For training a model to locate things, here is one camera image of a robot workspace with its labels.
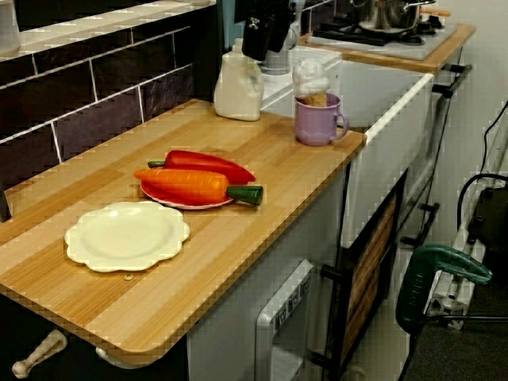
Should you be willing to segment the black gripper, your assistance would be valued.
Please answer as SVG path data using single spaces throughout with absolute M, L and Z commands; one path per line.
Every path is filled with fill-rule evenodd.
M 255 0 L 246 4 L 242 52 L 255 61 L 264 61 L 267 50 L 279 52 L 293 21 L 295 6 L 289 0 Z

